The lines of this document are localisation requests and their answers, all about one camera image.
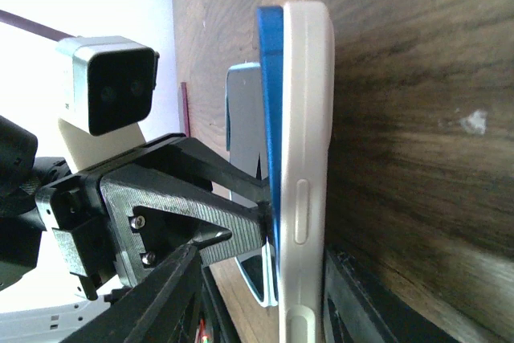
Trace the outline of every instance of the wood grain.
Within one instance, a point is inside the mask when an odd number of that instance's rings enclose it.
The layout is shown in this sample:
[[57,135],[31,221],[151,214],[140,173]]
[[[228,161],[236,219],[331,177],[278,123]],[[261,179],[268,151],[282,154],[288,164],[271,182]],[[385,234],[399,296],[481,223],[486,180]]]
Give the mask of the wood grain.
[[[258,58],[255,8],[286,0],[173,1],[193,135],[224,153],[226,70]],[[458,340],[514,341],[514,1],[322,1],[337,44],[327,241]]]

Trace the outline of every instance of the camera lens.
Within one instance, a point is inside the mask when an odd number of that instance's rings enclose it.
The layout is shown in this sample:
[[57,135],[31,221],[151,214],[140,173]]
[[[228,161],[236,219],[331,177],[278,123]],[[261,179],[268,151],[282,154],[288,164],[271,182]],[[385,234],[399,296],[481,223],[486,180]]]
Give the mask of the camera lens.
[[142,96],[143,92],[145,91],[145,87],[139,80],[134,80],[132,84],[130,85],[130,91],[134,96]]
[[106,86],[102,88],[102,91],[100,92],[100,98],[105,104],[112,104],[116,100],[116,90],[110,86]]

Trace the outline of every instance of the metal gripper linkage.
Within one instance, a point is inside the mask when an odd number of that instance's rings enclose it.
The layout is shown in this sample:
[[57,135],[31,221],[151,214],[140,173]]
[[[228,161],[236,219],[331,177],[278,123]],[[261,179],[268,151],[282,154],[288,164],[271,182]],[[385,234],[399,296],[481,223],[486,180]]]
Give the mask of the metal gripper linkage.
[[[257,205],[220,197],[213,183]],[[77,290],[89,300],[116,273],[135,287],[183,244],[200,250],[204,266],[261,247],[269,201],[266,180],[181,134],[61,179],[36,196],[47,230],[78,278]]]

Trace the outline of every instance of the white phone case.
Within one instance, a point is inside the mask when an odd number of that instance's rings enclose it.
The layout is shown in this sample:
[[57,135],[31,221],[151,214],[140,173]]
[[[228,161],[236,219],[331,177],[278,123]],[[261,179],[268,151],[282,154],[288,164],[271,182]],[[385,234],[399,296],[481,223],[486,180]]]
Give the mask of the white phone case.
[[321,342],[334,34],[322,2],[284,5],[279,341]]

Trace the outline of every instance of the black cable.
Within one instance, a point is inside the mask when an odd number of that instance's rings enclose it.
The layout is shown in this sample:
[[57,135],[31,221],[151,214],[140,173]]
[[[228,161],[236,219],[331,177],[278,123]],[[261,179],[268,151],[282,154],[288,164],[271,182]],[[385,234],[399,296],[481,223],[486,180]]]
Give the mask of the black cable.
[[54,40],[56,42],[64,38],[73,37],[73,35],[66,34],[65,32],[55,30],[4,10],[0,10],[0,22],[31,32],[32,34],[43,36],[44,38]]

